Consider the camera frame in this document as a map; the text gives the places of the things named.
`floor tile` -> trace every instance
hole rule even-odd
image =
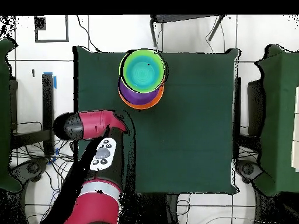
[[[237,47],[242,51],[240,60],[262,59],[269,44],[297,51],[299,26],[296,19],[291,15],[238,15]]]
[[[189,193],[180,194],[178,198],[178,205],[188,205],[190,203],[191,196]]]
[[[254,224],[255,207],[234,206],[232,216],[232,224]]]
[[[207,43],[208,35],[214,24],[216,16],[203,17],[180,22],[164,23],[164,52],[167,53],[223,53],[224,50],[235,48],[236,15],[227,15],[223,18],[213,39]]]
[[[26,205],[25,213],[29,224],[39,224],[43,215],[48,211],[49,206]]]
[[[46,30],[39,31],[39,39],[61,39],[65,30],[65,16],[45,16]],[[81,25],[88,29],[88,17],[80,16]],[[75,15],[68,16],[69,42],[36,43],[33,16],[17,16],[17,60],[73,60],[72,46],[88,46],[88,35],[79,26]]]
[[[150,20],[150,15],[89,16],[91,42],[104,52],[153,49]]]
[[[260,71],[253,63],[239,63],[238,76],[241,77],[241,119],[240,125],[248,126],[248,83],[260,79]]]
[[[231,214],[231,206],[191,206],[187,224],[231,224]]]
[[[188,207],[186,207],[186,206],[178,206],[177,207],[179,224],[186,224],[187,212],[188,212]]]
[[[255,206],[255,192],[251,184],[245,184],[240,175],[235,175],[235,185],[239,192],[234,194],[234,205]]]
[[[226,205],[232,203],[232,196],[224,193],[193,193],[190,205]]]
[[[41,77],[44,72],[56,76],[54,89],[54,118],[74,109],[73,62],[25,62],[17,61],[18,122],[43,120],[43,96]]]
[[[57,173],[53,169],[52,165],[47,165],[46,172],[41,175],[41,179],[38,182],[29,182],[25,204],[53,204],[58,193],[55,193],[53,189],[58,189]]]

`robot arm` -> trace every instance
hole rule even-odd
[[[41,224],[117,224],[123,190],[124,123],[114,111],[90,111],[63,114],[53,129],[64,140],[94,139],[73,165]]]

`green table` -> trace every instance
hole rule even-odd
[[[227,193],[231,185],[235,59],[228,54],[161,54],[169,68],[164,95],[135,110],[117,91],[125,53],[78,52],[79,111],[126,110],[136,130],[138,193]],[[79,158],[88,141],[79,142]]]
[[[260,165],[265,171],[254,181],[268,196],[281,191],[299,193],[299,173],[291,167],[295,94],[299,86],[299,54],[270,45],[256,62],[266,94],[265,123],[260,136]]]

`button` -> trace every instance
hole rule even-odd
[[[100,160],[100,164],[103,164],[103,165],[107,164],[107,160],[105,160],[105,159]]]
[[[106,148],[100,148],[98,149],[98,151],[96,152],[96,158],[97,159],[104,159],[110,156],[110,151]]]

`bowl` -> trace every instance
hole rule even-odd
[[[136,50],[122,59],[120,77],[127,88],[138,93],[150,93],[163,83],[165,63],[154,50]]]
[[[159,89],[156,89],[155,91],[149,93],[137,93],[126,87],[121,77],[119,77],[119,91],[121,95],[127,100],[127,102],[134,105],[144,105],[155,99],[159,92]]]
[[[155,98],[153,100],[151,100],[149,103],[146,103],[146,104],[142,104],[142,105],[137,105],[137,104],[132,104],[130,102],[128,102],[122,95],[122,93],[120,92],[120,89],[119,89],[119,95],[120,95],[120,98],[125,102],[126,105],[128,105],[129,107],[132,107],[134,109],[139,109],[139,110],[144,110],[144,109],[148,109],[150,107],[153,107],[154,105],[156,105],[160,99],[162,98],[162,95],[163,95],[163,92],[164,92],[164,85],[162,85],[159,89],[158,89],[158,93],[157,95],[155,96]]]

